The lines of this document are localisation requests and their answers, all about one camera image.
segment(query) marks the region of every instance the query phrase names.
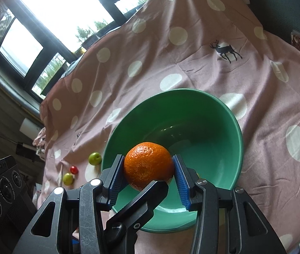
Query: green fruit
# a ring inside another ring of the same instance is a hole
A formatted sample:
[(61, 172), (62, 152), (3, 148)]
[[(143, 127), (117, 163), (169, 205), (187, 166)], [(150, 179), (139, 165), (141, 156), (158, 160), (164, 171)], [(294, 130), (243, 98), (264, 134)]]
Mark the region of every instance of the green fruit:
[(69, 186), (69, 185), (73, 184), (73, 175), (71, 173), (66, 173), (63, 176), (63, 183), (66, 186)]
[(100, 153), (94, 152), (89, 156), (89, 163), (96, 166), (102, 162), (102, 156)]

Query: blue gripper pad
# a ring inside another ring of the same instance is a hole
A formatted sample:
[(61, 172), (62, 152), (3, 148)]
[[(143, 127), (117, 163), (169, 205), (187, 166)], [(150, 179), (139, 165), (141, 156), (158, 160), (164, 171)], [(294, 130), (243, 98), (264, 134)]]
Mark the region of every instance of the blue gripper pad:
[(107, 180), (110, 180), (110, 185), (108, 186), (108, 206), (110, 209), (116, 204), (118, 193), (128, 185), (124, 177), (123, 166), (124, 156), (118, 155), (107, 177)]
[(180, 157), (180, 155), (174, 155), (172, 157), (174, 166), (175, 166), (175, 180), (176, 180), (176, 185), (178, 188), (178, 193), (180, 196), (180, 201), (182, 204), (185, 206), (186, 210), (190, 209), (191, 206), (191, 201), (190, 201), (190, 188), (188, 184), (188, 180), (185, 174), (188, 175), (188, 178), (191, 179), (185, 164), (182, 163), (183, 160)]

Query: dark window frame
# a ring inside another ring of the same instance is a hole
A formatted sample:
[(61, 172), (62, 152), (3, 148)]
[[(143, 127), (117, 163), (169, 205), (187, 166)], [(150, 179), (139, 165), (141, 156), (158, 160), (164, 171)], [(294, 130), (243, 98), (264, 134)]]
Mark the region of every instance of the dark window frame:
[[(82, 43), (82, 47), (88, 49), (92, 46), (99, 38), (103, 37), (110, 30), (113, 30), (124, 23), (136, 12), (137, 8), (130, 10), (129, 12), (122, 14), (122, 12), (115, 5), (119, 0), (98, 0), (106, 11), (113, 18), (113, 22), (108, 24), (99, 32), (89, 37), (85, 42)], [(6, 70), (10, 77), (24, 89), (30, 96), (32, 96), (39, 103), (42, 102), (42, 98), (37, 95), (33, 90), (37, 79), (42, 74), (46, 66), (50, 63), (53, 57), (59, 53), (68, 63), (76, 61), (80, 54), (71, 52), (49, 29), (47, 29), (41, 21), (31, 12), (31, 10), (22, 2), (22, 0), (3, 0), (5, 5), (11, 10), (14, 18), (11, 20), (10, 25), (7, 27), (4, 35), (0, 41), (0, 47), (6, 37), (8, 31), (11, 28), (12, 23), (17, 19), (31, 35), (41, 44), (43, 49), (38, 54), (33, 64), (29, 68), (25, 76), (23, 76), (16, 67), (9, 62), (4, 55), (0, 52), (0, 66)], [(42, 95), (47, 94), (54, 84), (59, 80), (62, 74), (66, 71), (64, 65), (54, 74), (50, 82), (46, 85), (45, 89), (42, 90)]]

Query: bowl rim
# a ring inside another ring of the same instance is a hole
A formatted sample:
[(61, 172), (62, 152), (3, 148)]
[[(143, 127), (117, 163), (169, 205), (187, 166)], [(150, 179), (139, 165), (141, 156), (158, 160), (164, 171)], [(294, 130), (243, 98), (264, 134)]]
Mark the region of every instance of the bowl rim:
[[(142, 101), (141, 103), (139, 103), (137, 106), (135, 106), (134, 108), (132, 108), (124, 117), (123, 119), (117, 124), (117, 126), (114, 128), (114, 130), (112, 131), (112, 134), (110, 135), (109, 139), (108, 139), (108, 143), (105, 146), (104, 149), (104, 154), (103, 154), (103, 159), (102, 159), (102, 164), (101, 164), (101, 171), (104, 170), (104, 158), (105, 158), (105, 152), (107, 147), (109, 146), (110, 140), (111, 138), (114, 136), (116, 129), (118, 128), (119, 125), (121, 125), (124, 121), (124, 119), (133, 111), (135, 110), (138, 106), (140, 106), (141, 104), (143, 104), (144, 102), (150, 100), (150, 99), (154, 99), (156, 98), (158, 95), (162, 95), (162, 94), (167, 94), (169, 92), (174, 92), (174, 91), (191, 91), (191, 92), (197, 92), (197, 93), (201, 93), (206, 95), (207, 97), (213, 99), (214, 101), (216, 101), (219, 105), (221, 105), (221, 107), (223, 107), (225, 109), (225, 111), (227, 111), (227, 113), (229, 114), (235, 128), (236, 128), (236, 133), (237, 133), (237, 140), (239, 142), (239, 163), (237, 165), (237, 169), (236, 169), (236, 175), (235, 178), (231, 184), (231, 187), (229, 188), (229, 190), (232, 190), (236, 183), (237, 180), (239, 178), (239, 175), (241, 173), (241, 169), (242, 169), (242, 165), (243, 165), (243, 157), (244, 157), (244, 144), (243, 144), (243, 135), (242, 135), (242, 131), (240, 129), (240, 126), (238, 124), (238, 121), (236, 119), (236, 117), (234, 116), (233, 112), (229, 109), (229, 107), (227, 105), (225, 105), (224, 102), (222, 102), (220, 99), (218, 99), (217, 97), (213, 96), (212, 94), (208, 93), (208, 92), (204, 92), (201, 90), (196, 90), (196, 89), (188, 89), (188, 88), (180, 88), (180, 89), (173, 89), (173, 90), (168, 90), (165, 92), (161, 92), (158, 93), (156, 95), (153, 95), (152, 97), (149, 97), (147, 99), (145, 99), (144, 101)], [(115, 207), (112, 207), (112, 210), (114, 211), (114, 213), (117, 213), (118, 211), (115, 209)], [(142, 227), (141, 230), (142, 231), (146, 231), (146, 232), (150, 232), (150, 233), (172, 233), (172, 232), (178, 232), (178, 231), (183, 231), (186, 229), (189, 229), (191, 227), (193, 227), (195, 225), (196, 220), (187, 222), (186, 224), (184, 224), (183, 226), (177, 227), (177, 228), (171, 228), (171, 229), (162, 229), (162, 230), (158, 230), (158, 229), (150, 229), (150, 228), (145, 228)]]

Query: polka dot tablecloth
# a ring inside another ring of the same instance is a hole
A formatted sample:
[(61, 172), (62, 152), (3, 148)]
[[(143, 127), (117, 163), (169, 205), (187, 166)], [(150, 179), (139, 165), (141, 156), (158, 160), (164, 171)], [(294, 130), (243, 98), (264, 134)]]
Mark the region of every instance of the polka dot tablecloth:
[[(41, 104), (39, 205), (72, 165), (79, 173), (67, 189), (98, 177), (89, 154), (104, 153), (132, 108), (174, 88), (209, 92), (233, 111), (245, 146), (238, 184), (290, 250), (300, 242), (300, 52), (266, 32), (241, 0), (148, 0), (84, 54)], [(192, 234), (139, 232), (136, 253), (188, 253)]]

